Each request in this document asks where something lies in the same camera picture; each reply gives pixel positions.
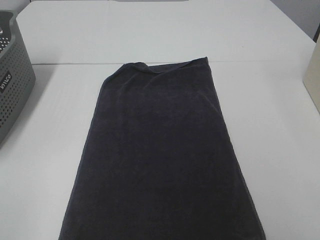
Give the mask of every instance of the table surface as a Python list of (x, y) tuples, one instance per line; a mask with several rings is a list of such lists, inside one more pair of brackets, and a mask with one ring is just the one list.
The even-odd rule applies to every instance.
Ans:
[(17, 21), (33, 64), (308, 61), (315, 47), (270, 0), (33, 1)]
[[(212, 2), (167, 2), (165, 10), (159, 2), (39, 1), (22, 11), (18, 23), (31, 60), (49, 65), (33, 66), (34, 89), (0, 146), (0, 239), (58, 239), (100, 87), (121, 66), (117, 62), (179, 62), (202, 57), (197, 54), (211, 60), (229, 135), (267, 239), (319, 239), (320, 116), (302, 83), (315, 44), (269, 1)], [(186, 5), (173, 16), (180, 3)], [(206, 4), (214, 7), (208, 10)], [(66, 19), (54, 17), (57, 11), (68, 13), (61, 29)], [(90, 49), (76, 51), (83, 44), (74, 37), (80, 25), (83, 33), (93, 23), (81, 17), (82, 11), (97, 21), (108, 44), (92, 40)], [(116, 21), (108, 25), (108, 19)], [(237, 29), (240, 20), (244, 25)], [(79, 28), (67, 31), (76, 22)], [(32, 26), (29, 33), (27, 26)], [(147, 26), (158, 28), (149, 32)], [(66, 37), (60, 44), (42, 42), (45, 34), (55, 38), (56, 29)], [(209, 36), (209, 30), (219, 31)], [(191, 39), (182, 44), (193, 48), (175, 49), (179, 41), (166, 46), (186, 34)], [(213, 37), (211, 44), (198, 41), (197, 34)], [(90, 35), (99, 34), (95, 29)], [(131, 43), (125, 44), (129, 35)]]

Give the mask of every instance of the laundry basket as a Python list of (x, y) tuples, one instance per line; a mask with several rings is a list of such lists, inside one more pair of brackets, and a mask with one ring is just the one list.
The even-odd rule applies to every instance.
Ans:
[(23, 109), (35, 84), (14, 11), (0, 10), (0, 143)]

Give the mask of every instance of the dark gray towel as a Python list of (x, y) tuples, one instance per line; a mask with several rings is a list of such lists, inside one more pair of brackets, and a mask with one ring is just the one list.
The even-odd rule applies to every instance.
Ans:
[(265, 239), (207, 58), (105, 80), (59, 239)]

